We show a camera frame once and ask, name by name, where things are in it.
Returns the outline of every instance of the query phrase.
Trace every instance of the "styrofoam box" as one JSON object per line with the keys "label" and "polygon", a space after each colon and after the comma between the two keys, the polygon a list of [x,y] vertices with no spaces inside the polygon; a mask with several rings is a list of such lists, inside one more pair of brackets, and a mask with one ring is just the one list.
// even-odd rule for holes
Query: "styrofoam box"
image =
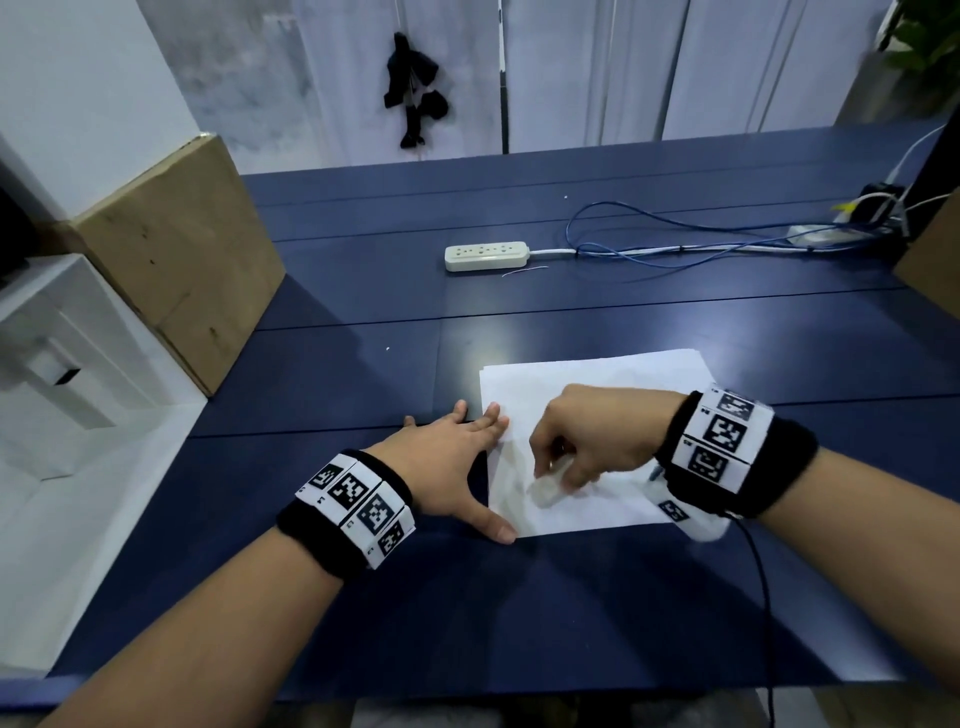
{"label": "styrofoam box", "polygon": [[53,666],[206,398],[82,255],[0,283],[0,675]]}

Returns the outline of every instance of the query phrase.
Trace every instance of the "wooden board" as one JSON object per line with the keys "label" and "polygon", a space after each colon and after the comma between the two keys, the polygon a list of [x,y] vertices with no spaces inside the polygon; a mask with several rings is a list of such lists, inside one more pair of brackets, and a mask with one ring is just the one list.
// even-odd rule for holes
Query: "wooden board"
{"label": "wooden board", "polygon": [[284,275],[227,147],[213,135],[47,232],[45,250],[87,255],[208,395]]}
{"label": "wooden board", "polygon": [[960,192],[947,199],[894,273],[960,319]]}

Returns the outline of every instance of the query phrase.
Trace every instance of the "blue table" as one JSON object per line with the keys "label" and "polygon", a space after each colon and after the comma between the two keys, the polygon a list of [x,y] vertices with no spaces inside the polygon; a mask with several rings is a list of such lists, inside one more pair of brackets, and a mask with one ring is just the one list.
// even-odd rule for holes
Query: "blue table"
{"label": "blue table", "polygon": [[[451,276],[442,263],[452,244],[560,247],[567,216],[604,198],[714,225],[825,220],[931,126],[248,178],[289,275],[52,675],[0,681],[0,705],[62,700],[267,528],[328,455],[384,437],[403,414],[437,416],[459,397],[475,408],[485,364],[696,348],[721,381],[778,405],[828,447],[960,499],[948,460],[960,324],[904,288],[889,263],[742,256],[665,275],[564,259],[506,278]],[[574,237],[704,239],[615,208],[592,210]],[[485,494],[482,460],[470,484]],[[751,528],[771,581],[783,684],[918,673],[819,574]],[[653,525],[504,547],[424,518],[375,578],[336,601],[282,696],[761,685],[761,608],[735,531],[706,545]]]}

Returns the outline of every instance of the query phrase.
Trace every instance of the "white paper sheet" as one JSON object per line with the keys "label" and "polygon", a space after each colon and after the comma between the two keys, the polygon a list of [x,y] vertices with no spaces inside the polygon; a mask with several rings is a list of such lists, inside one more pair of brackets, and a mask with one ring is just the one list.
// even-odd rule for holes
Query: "white paper sheet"
{"label": "white paper sheet", "polygon": [[521,537],[670,522],[637,487],[649,477],[655,463],[633,473],[606,473],[573,495],[545,497],[544,493],[556,487],[559,473],[541,478],[535,485],[534,457],[527,441],[547,403],[567,384],[671,389],[686,394],[703,391],[712,382],[706,362],[693,349],[484,367],[480,372],[484,408],[497,401],[511,419],[487,460],[491,509],[512,523]]}

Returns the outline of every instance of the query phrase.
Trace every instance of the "person's right arm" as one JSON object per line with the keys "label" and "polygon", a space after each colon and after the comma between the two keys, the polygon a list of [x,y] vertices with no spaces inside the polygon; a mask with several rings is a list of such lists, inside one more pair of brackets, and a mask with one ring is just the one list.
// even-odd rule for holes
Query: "person's right arm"
{"label": "person's right arm", "polygon": [[[570,488],[640,467],[683,400],[675,392],[567,387],[530,439],[537,474],[563,449],[574,452],[564,474]],[[820,448],[759,520],[960,693],[960,504]]]}

